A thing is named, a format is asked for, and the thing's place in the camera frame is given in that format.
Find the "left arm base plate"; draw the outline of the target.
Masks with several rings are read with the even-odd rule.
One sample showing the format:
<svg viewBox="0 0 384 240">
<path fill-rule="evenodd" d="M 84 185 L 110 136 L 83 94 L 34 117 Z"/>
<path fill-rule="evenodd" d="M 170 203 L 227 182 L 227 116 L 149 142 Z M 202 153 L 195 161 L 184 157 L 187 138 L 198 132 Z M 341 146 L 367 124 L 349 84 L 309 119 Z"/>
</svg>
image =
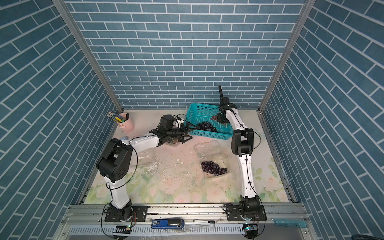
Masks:
<svg viewBox="0 0 384 240">
<path fill-rule="evenodd" d="M 148 206 L 131 206 L 127 205 L 122 209 L 109 204 L 103 210 L 105 222 L 144 222 L 147 217 Z"/>
</svg>

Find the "clear clamshell container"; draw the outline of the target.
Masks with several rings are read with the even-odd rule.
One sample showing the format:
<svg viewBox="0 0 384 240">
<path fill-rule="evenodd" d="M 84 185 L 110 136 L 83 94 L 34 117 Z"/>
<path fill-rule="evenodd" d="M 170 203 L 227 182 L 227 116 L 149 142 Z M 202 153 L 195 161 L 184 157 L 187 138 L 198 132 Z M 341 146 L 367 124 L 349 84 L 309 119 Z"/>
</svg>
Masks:
<svg viewBox="0 0 384 240">
<path fill-rule="evenodd" d="M 222 179 L 224 176 L 229 175 L 229 173 L 231 172 L 230 165 L 227 159 L 228 155 L 225 149 L 220 145 L 218 141 L 210 141 L 206 143 L 197 144 L 194 146 L 194 150 L 200 161 L 201 170 L 202 170 L 201 163 L 208 162 L 208 161 L 213 161 L 214 163 L 218 164 L 221 168 L 228 169 L 228 172 L 226 174 L 220 175 L 220 176 L 214 176 L 214 175 L 203 172 L 204 178 L 206 180 Z"/>
<path fill-rule="evenodd" d="M 133 167 L 133 169 L 138 167 L 138 169 L 144 169 L 148 172 L 154 172 L 155 170 L 157 170 L 158 166 L 159 163 L 156 159 L 155 148 L 140 152 L 138 155 L 133 152 L 132 162 L 130 165 L 130 167 Z"/>
</svg>

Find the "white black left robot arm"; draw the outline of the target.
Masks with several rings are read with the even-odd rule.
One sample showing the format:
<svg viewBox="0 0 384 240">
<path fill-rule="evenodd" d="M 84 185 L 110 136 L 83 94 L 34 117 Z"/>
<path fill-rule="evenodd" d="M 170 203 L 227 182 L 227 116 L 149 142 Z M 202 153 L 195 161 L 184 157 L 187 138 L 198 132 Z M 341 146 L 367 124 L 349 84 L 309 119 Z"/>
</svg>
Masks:
<svg viewBox="0 0 384 240">
<path fill-rule="evenodd" d="M 132 201 L 129 197 L 126 185 L 130 180 L 125 176 L 129 171 L 132 155 L 139 159 L 139 153 L 147 149 L 160 147 L 166 142 L 177 140 L 185 143 L 192 139 L 189 135 L 193 129 L 181 125 L 177 129 L 157 128 L 144 136 L 135 137 L 131 140 L 111 139 L 104 149 L 96 167 L 106 181 L 106 186 L 111 193 L 110 210 L 121 222 L 133 218 Z"/>
</svg>

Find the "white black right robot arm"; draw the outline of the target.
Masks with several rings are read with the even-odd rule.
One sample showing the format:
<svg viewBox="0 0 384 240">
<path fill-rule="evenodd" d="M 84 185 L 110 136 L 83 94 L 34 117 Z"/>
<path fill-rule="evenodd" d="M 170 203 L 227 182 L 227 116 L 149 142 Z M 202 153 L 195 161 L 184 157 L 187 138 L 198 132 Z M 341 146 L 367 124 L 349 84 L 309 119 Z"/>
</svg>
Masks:
<svg viewBox="0 0 384 240">
<path fill-rule="evenodd" d="M 239 201 L 240 215 L 245 219 L 254 218 L 262 206 L 252 174 L 252 153 L 256 149 L 254 146 L 255 132 L 246 126 L 236 105 L 227 98 L 219 103 L 218 122 L 230 124 L 233 128 L 231 150 L 238 159 L 242 183 Z"/>
</svg>

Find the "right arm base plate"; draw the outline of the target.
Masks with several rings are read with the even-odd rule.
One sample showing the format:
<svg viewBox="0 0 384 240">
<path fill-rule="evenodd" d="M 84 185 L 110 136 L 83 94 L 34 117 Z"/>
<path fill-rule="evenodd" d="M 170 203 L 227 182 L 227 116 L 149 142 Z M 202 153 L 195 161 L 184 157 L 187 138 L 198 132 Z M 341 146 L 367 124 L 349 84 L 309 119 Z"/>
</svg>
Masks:
<svg viewBox="0 0 384 240">
<path fill-rule="evenodd" d="M 224 207 L 228 222 L 239 222 L 239 221 L 266 221 L 267 216 L 264 206 L 261 206 L 255 213 L 244 213 L 241 214 L 239 205 L 226 205 Z"/>
</svg>

